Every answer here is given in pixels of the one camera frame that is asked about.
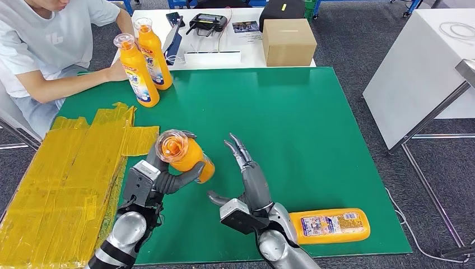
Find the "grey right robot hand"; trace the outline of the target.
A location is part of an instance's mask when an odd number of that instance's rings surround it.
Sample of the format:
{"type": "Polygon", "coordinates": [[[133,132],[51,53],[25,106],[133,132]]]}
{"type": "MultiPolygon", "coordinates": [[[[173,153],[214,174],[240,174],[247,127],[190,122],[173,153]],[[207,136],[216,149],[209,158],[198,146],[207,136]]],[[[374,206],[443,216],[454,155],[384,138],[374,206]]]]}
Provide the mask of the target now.
{"type": "Polygon", "coordinates": [[[238,199],[248,206],[252,214],[262,217],[268,216],[274,202],[262,169],[253,160],[241,140],[232,133],[229,136],[232,142],[225,140],[224,144],[231,150],[236,159],[244,185],[244,192],[238,199]]]}

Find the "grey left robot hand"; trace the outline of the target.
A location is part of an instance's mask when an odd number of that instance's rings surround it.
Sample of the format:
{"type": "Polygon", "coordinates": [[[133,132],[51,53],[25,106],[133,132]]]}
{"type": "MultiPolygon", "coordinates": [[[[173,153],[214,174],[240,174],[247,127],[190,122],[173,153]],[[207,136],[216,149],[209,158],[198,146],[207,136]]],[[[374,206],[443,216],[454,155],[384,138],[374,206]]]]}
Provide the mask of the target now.
{"type": "Polygon", "coordinates": [[[193,181],[204,183],[215,170],[196,142],[196,135],[185,130],[170,129],[160,134],[146,160],[160,171],[155,188],[163,194],[175,193],[193,181]]]}

